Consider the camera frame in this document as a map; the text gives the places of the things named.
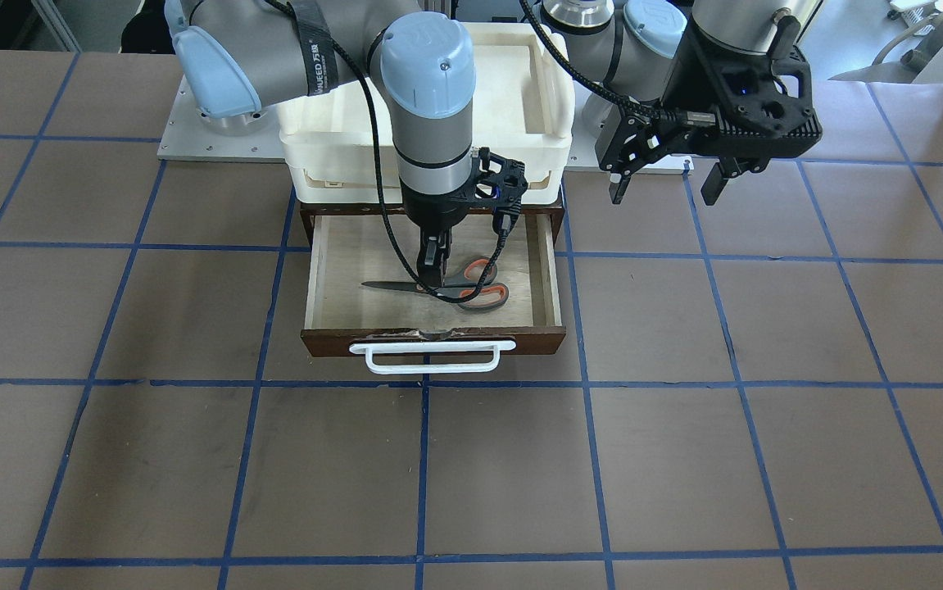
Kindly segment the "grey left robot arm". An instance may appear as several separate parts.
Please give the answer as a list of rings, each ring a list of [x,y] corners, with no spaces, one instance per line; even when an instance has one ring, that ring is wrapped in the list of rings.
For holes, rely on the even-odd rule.
[[[809,1],[542,1],[524,5],[539,36],[564,38],[560,66],[590,93],[610,199],[668,156],[714,158],[702,186],[729,183],[823,136],[812,75],[798,48]]]

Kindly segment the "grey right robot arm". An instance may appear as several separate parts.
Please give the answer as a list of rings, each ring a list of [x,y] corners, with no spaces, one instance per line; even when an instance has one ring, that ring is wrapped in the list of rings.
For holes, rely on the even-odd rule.
[[[171,43],[212,119],[251,115],[357,82],[388,105],[397,178],[421,231],[412,279],[444,284],[451,231],[495,211],[505,240],[528,184],[524,164],[474,149],[474,44],[460,22],[415,1],[167,1]]]

